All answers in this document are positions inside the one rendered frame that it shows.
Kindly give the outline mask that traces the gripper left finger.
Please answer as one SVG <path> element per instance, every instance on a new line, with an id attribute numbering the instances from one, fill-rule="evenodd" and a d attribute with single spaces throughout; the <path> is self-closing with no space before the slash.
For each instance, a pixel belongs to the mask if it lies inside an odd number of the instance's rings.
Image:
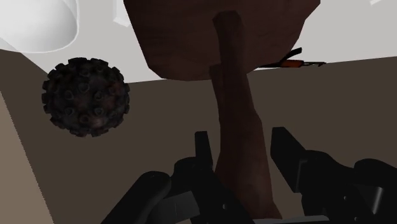
<path id="1" fill-rule="evenodd" d="M 178 160 L 172 175 L 142 174 L 101 224 L 255 224 L 216 177 L 206 131 L 195 133 L 195 156 Z"/>

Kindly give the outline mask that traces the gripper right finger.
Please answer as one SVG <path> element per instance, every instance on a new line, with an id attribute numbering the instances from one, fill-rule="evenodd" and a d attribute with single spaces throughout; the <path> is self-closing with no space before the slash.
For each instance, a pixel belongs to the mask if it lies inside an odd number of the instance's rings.
<path id="1" fill-rule="evenodd" d="M 347 167 L 305 149 L 285 127 L 272 129 L 270 155 L 306 216 L 324 224 L 397 224 L 397 168 L 373 158 Z"/>

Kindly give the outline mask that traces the orange and black tool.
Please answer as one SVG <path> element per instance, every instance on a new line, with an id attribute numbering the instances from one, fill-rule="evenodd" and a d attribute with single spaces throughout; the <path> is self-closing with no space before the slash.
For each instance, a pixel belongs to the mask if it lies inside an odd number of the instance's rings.
<path id="1" fill-rule="evenodd" d="M 299 68 L 305 66 L 317 66 L 320 67 L 326 62 L 307 62 L 304 60 L 292 60 L 291 57 L 302 53 L 302 47 L 295 48 L 291 50 L 285 57 L 283 57 L 279 62 L 262 65 L 260 68 Z"/>

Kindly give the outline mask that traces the dark spiky ball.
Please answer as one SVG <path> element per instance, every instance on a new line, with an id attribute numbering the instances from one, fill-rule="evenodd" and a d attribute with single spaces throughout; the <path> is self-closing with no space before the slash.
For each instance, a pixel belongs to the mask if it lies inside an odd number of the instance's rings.
<path id="1" fill-rule="evenodd" d="M 76 57 L 58 64 L 43 82 L 43 109 L 72 135 L 98 137 L 116 128 L 130 110 L 130 88 L 116 67 L 101 59 Z"/>

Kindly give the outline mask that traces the brown wooden spatula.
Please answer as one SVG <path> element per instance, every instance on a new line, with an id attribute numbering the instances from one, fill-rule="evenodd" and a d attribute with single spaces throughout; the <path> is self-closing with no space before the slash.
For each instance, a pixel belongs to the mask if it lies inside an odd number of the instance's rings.
<path id="1" fill-rule="evenodd" d="M 321 0 L 123 0 L 148 67 L 210 80 L 218 104 L 216 175 L 252 219 L 279 219 L 248 74 L 282 61 Z"/>

